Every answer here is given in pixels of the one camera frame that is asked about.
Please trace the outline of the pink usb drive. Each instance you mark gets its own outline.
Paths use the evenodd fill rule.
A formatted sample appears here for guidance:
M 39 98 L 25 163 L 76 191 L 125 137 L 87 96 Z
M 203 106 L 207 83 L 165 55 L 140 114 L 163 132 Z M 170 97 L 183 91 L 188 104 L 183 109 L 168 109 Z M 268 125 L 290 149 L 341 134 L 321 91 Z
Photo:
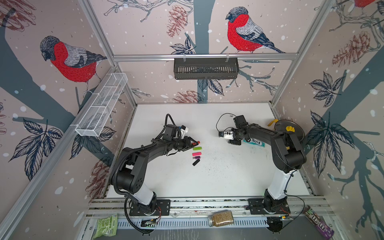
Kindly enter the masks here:
M 196 153 L 193 153 L 193 154 L 192 154 L 193 157 L 197 157 L 197 156 L 201 156 L 201 155 L 202 155 L 201 152 L 196 152 Z

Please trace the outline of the black usb drive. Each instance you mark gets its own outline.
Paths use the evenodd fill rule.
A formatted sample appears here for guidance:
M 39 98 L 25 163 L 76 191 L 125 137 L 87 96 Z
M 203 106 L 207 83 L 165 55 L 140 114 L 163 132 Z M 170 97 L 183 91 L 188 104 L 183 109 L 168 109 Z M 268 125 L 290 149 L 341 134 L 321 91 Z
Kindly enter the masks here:
M 200 159 L 197 159 L 193 162 L 193 166 L 196 166 L 201 160 Z

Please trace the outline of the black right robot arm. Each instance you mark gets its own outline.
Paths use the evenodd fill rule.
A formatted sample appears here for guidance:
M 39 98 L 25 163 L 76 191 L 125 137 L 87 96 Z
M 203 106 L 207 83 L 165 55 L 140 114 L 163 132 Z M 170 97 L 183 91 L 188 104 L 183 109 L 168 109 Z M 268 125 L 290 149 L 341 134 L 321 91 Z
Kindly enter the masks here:
M 220 133 L 232 145 L 242 141 L 258 140 L 271 146 L 272 159 L 276 167 L 272 182 L 265 191 L 264 209 L 275 213 L 287 204 L 287 188 L 294 173 L 307 161 L 304 149 L 294 131 L 276 131 L 249 124 L 243 115 L 234 118 L 235 127 Z

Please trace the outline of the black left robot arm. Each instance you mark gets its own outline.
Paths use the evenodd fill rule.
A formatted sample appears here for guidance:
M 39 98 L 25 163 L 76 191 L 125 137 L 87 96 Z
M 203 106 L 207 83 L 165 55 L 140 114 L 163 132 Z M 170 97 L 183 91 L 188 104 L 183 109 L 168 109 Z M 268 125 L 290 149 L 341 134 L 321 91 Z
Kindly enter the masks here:
M 143 236 L 150 235 L 153 230 L 141 229 L 130 219 L 128 204 L 136 204 L 144 214 L 159 213 L 155 220 L 157 224 L 162 215 L 162 209 L 157 206 L 157 195 L 144 184 L 148 163 L 161 156 L 171 156 L 170 151 L 185 152 L 199 146 L 200 142 L 186 136 L 187 128 L 177 126 L 170 114 L 166 114 L 164 127 L 151 140 L 149 145 L 138 148 L 124 148 L 116 163 L 110 170 L 109 182 L 114 191 L 124 196 L 124 214 L 129 224 Z

